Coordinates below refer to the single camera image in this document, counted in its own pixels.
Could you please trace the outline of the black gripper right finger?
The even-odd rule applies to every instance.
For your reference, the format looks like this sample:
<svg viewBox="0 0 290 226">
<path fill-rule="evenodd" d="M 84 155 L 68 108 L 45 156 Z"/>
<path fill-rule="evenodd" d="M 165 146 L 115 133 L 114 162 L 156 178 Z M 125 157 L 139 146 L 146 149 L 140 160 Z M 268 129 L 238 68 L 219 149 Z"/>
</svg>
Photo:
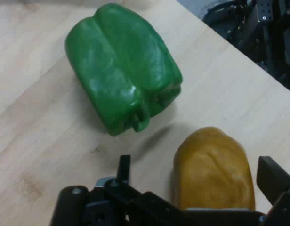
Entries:
<svg viewBox="0 0 290 226">
<path fill-rule="evenodd" d="M 290 175 L 271 157 L 260 156 L 256 183 L 272 208 L 262 226 L 290 226 Z"/>
</svg>

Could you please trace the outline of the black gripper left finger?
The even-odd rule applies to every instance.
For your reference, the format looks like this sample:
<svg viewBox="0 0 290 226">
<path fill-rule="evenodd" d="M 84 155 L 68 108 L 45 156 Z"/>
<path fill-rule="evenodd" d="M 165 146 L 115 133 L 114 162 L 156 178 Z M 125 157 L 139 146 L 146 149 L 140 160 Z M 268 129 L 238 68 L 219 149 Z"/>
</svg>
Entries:
<svg viewBox="0 0 290 226">
<path fill-rule="evenodd" d="M 116 177 L 89 191 L 68 186 L 60 191 L 52 226 L 180 226 L 181 211 L 151 192 L 129 185 L 130 155 L 122 155 Z"/>
</svg>

